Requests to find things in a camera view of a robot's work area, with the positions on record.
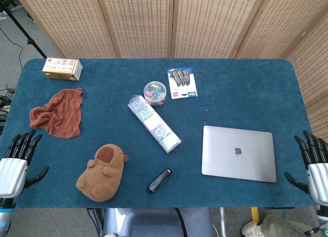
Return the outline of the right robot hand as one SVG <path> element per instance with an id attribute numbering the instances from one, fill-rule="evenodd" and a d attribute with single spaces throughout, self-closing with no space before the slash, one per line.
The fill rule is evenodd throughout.
<path id="1" fill-rule="evenodd" d="M 327 206 L 327 142 L 317 138 L 308 131 L 303 132 L 306 142 L 299 136 L 294 136 L 299 145 L 307 174 L 307 184 L 302 183 L 289 173 L 284 172 L 285 178 L 294 187 L 309 194 L 319 206 Z"/>

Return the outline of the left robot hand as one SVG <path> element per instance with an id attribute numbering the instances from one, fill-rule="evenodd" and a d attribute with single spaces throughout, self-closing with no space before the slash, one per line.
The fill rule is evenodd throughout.
<path id="1" fill-rule="evenodd" d="M 1 159 L 1 199 L 14 199 L 24 189 L 40 182 L 48 173 L 45 166 L 40 174 L 27 178 L 29 166 L 42 135 L 34 137 L 36 130 L 16 135 L 10 142 L 5 157 Z"/>

